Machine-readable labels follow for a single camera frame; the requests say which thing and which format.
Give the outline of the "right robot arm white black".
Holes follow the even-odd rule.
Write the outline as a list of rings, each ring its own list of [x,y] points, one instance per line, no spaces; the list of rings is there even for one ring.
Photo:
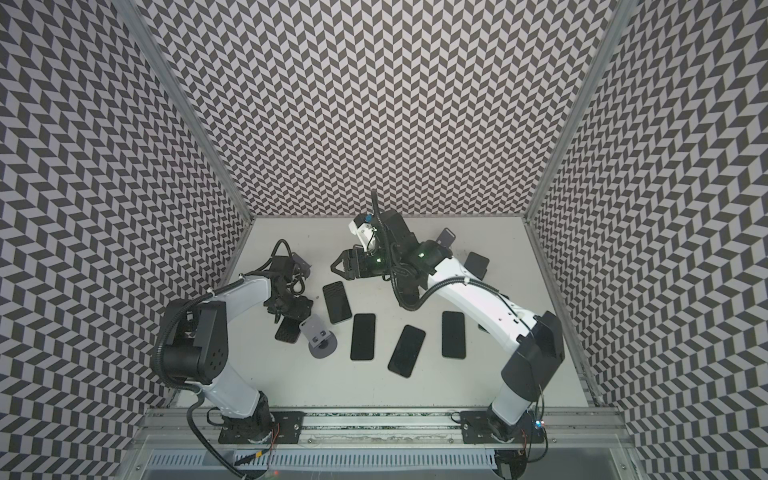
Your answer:
[[[517,305],[459,261],[450,241],[419,241],[399,212],[381,210],[376,195],[371,201],[372,212],[348,225],[358,245],[337,257],[332,272],[346,280],[384,278],[406,311],[439,296],[474,320],[509,354],[486,413],[490,432],[501,442],[517,434],[531,437],[542,427],[544,390],[565,359],[559,318]]]

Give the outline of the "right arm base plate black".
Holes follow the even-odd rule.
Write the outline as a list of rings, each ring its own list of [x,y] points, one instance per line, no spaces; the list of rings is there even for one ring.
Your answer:
[[[532,411],[524,412],[516,423],[509,425],[491,410],[464,410],[458,412],[458,424],[465,444],[545,442],[544,428]]]

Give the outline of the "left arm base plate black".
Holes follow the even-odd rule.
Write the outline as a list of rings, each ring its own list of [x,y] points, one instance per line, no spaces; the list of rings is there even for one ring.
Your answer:
[[[302,411],[255,413],[243,419],[224,417],[218,442],[223,445],[297,444],[304,418]]]

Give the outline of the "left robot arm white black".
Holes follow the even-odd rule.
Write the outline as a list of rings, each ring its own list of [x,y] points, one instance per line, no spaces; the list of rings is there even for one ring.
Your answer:
[[[292,251],[285,239],[275,243],[267,261],[219,289],[195,299],[169,303],[160,322],[150,368],[161,383],[189,391],[196,401],[187,408],[189,429],[207,452],[238,479],[260,479],[221,454],[195,421],[195,411],[209,401],[222,414],[223,425],[265,441],[271,454],[278,438],[265,393],[249,385],[229,363],[228,326],[254,306],[262,305],[287,335],[297,339],[300,324],[311,315],[313,301],[305,296],[311,266]]]

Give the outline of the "white-edged phone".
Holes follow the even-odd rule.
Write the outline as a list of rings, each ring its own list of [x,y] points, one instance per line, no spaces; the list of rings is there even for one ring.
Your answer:
[[[353,319],[350,359],[370,361],[375,354],[376,315],[356,314]]]

